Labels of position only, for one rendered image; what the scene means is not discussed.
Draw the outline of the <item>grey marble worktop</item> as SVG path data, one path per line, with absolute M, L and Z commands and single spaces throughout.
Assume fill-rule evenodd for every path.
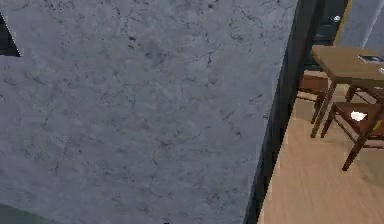
M 243 224 L 298 0 L 0 0 L 0 203 Z

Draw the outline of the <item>dark brown wooden chair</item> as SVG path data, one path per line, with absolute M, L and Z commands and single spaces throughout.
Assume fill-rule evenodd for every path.
M 303 97 L 303 100 L 306 99 L 307 101 L 312 101 L 314 103 L 314 114 L 311 119 L 311 123 L 314 124 L 328 91 L 328 79 L 325 77 L 313 76 L 305 73 L 302 76 L 297 89 L 299 92 L 315 96 L 315 99 L 306 99 Z
M 347 171 L 362 148 L 384 149 L 384 146 L 367 145 L 370 140 L 384 141 L 384 89 L 369 87 L 351 87 L 351 93 L 347 94 L 345 102 L 334 102 L 321 131 L 324 138 L 333 121 L 344 131 L 354 143 L 343 167 Z M 374 104 L 356 103 L 351 99 L 357 92 L 365 92 L 376 100 Z M 352 111 L 366 113 L 367 117 L 362 121 L 351 118 Z

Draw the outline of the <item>brown wooden table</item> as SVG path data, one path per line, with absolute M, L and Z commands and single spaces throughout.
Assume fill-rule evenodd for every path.
M 313 45 L 311 54 L 331 81 L 310 134 L 310 137 L 314 138 L 338 85 L 384 88 L 384 74 L 379 71 L 381 64 L 365 63 L 358 58 L 359 55 L 378 56 L 378 53 L 369 49 L 342 45 Z

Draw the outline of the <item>dark green room door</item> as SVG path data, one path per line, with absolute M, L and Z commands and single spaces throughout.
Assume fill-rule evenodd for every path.
M 312 36 L 311 45 L 331 46 L 335 41 L 348 0 L 325 0 L 324 9 L 318 21 L 316 33 Z M 339 22 L 333 22 L 334 16 L 340 16 Z

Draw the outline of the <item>dark flat book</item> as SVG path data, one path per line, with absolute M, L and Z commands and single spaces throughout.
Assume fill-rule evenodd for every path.
M 374 64 L 384 63 L 384 57 L 382 56 L 358 55 L 358 59 L 362 60 L 364 63 L 374 63 Z

